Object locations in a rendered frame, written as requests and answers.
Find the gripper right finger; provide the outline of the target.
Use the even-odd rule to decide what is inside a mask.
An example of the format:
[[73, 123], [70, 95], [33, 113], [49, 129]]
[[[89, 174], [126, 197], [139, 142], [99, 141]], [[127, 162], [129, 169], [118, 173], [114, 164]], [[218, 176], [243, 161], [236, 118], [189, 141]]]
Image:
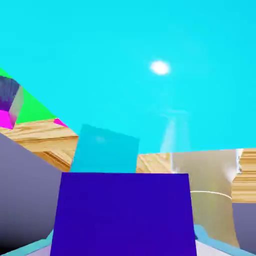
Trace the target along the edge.
[[210, 238], [201, 225], [194, 225], [197, 256], [256, 256], [256, 254]]

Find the small blue cube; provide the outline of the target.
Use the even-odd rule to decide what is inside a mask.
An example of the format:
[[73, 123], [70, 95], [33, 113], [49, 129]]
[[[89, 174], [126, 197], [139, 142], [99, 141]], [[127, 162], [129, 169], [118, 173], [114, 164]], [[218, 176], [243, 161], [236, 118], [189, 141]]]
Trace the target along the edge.
[[63, 173], [50, 256], [197, 256], [189, 176]]

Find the small cyan cube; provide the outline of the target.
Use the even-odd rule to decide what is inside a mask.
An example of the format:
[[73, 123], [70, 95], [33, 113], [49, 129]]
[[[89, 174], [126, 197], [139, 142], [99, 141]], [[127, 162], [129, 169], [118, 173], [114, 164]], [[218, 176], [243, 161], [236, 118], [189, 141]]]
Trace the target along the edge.
[[70, 171], [135, 173], [139, 140], [108, 129], [82, 126]]

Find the small magenta cube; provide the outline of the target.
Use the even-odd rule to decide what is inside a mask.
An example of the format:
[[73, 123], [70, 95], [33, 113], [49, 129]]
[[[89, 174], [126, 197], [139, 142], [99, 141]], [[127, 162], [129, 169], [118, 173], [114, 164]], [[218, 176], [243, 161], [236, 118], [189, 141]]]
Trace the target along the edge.
[[0, 75], [0, 128], [14, 128], [23, 104], [23, 87], [14, 79]]

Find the large magenta box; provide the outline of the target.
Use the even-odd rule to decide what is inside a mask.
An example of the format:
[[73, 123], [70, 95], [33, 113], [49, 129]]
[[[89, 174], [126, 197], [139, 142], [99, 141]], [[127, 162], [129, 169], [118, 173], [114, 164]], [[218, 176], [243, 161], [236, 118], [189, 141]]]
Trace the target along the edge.
[[63, 127], [65, 127], [65, 128], [68, 128], [68, 126], [67, 126], [66, 124], [64, 124], [59, 118], [55, 118], [55, 119], [53, 120], [53, 123], [54, 123], [54, 124], [57, 124], [57, 125], [60, 125], [60, 126], [63, 126]]

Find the large cyan box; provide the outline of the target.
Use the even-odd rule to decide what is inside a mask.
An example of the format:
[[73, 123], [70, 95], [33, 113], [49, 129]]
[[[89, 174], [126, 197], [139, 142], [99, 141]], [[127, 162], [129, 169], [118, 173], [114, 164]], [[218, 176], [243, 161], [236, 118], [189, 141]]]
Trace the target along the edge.
[[0, 0], [0, 68], [76, 133], [256, 148], [256, 0]]

